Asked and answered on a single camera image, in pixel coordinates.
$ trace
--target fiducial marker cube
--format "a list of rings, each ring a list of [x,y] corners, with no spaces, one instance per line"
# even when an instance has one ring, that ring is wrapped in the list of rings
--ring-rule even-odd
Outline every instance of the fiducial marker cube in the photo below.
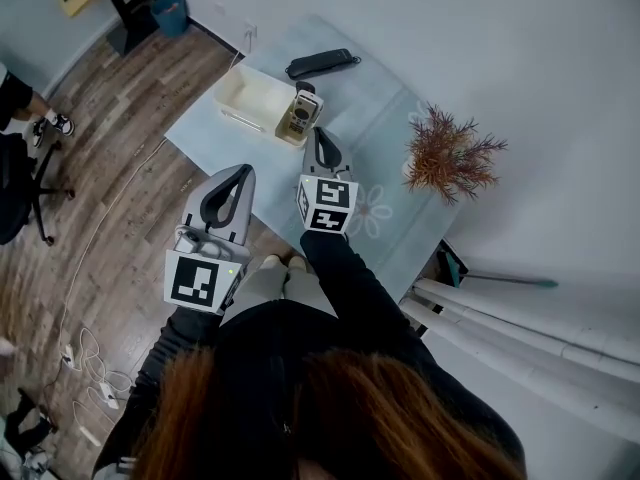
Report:
[[[306,229],[339,233],[346,231],[356,207],[358,184],[302,175],[296,202]]]

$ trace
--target black sleeve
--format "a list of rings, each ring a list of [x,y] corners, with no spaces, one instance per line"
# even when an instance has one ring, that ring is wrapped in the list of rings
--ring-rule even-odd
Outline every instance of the black sleeve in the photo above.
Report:
[[[522,444],[487,404],[444,371],[393,299],[341,235],[307,231],[302,249],[340,322],[365,353],[416,370],[455,419],[502,448],[525,471]]]
[[[122,418],[113,428],[94,466],[97,471],[122,457],[131,457],[138,437],[152,423],[162,375],[166,364],[182,350],[193,350],[198,345],[212,345],[222,317],[179,307],[160,331],[160,338],[149,351]]]
[[[409,320],[341,235],[307,231],[300,244],[340,322],[364,351],[413,366],[433,361]]]

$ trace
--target potted plant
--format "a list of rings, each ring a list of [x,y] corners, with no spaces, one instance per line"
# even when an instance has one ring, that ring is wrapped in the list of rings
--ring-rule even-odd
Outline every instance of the potted plant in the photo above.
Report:
[[[492,173],[492,154],[507,149],[507,142],[493,134],[477,135],[477,123],[471,118],[454,123],[453,115],[427,103],[427,114],[411,119],[414,137],[409,143],[409,159],[403,166],[409,190],[430,187],[447,205],[458,202],[462,194],[477,199],[478,187],[498,184]]]

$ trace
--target wooden floor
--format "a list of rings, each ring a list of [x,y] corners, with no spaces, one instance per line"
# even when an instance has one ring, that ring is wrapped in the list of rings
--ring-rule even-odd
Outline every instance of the wooden floor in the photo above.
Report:
[[[43,216],[53,247],[40,241],[35,223],[0,248],[0,335],[19,347],[12,372],[2,384],[0,411],[15,408],[15,388],[25,386],[44,402],[42,388],[55,377],[64,298],[80,255],[114,197],[135,168],[162,141],[172,123],[229,67],[231,54],[193,27],[177,40],[156,33],[125,59],[98,42],[73,68],[51,98],[55,109],[76,122],[72,138],[54,157],[46,179],[76,190],[77,197],[43,197]],[[53,130],[38,152],[41,158]],[[79,330],[89,327],[107,368],[132,379],[160,327],[173,311],[162,301],[164,253],[190,190],[206,179],[167,142],[140,171],[105,220],[76,281],[62,344],[78,350]],[[249,246],[259,263],[288,246],[253,219]],[[63,479],[89,478],[99,449],[74,423],[71,401],[88,402],[87,374],[62,368],[47,390],[60,431],[45,448]],[[105,408],[114,419],[119,411]],[[106,432],[91,415],[78,417],[101,441]],[[102,425],[110,424],[102,420]]]

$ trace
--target table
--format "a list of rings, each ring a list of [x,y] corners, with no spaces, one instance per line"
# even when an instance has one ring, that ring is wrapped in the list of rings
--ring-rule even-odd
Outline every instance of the table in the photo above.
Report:
[[[71,18],[78,15],[91,1],[58,0],[62,10]],[[152,34],[158,28],[158,24],[147,6],[131,12],[124,0],[111,0],[111,3],[116,8],[122,23],[107,34],[107,41],[124,57]]]
[[[430,190],[410,193],[402,165],[412,137],[409,120],[424,112],[419,98],[389,70],[322,18],[309,15],[274,44],[243,62],[291,85],[289,61],[348,48],[362,62],[308,81],[325,107],[319,125],[350,148],[360,183],[358,206],[347,233],[353,249],[391,296],[399,301],[453,222],[459,205],[446,206]],[[253,213],[299,249],[304,232],[295,204],[303,150],[265,139],[225,118],[207,90],[176,121],[166,137],[207,174],[241,163],[257,176]]]

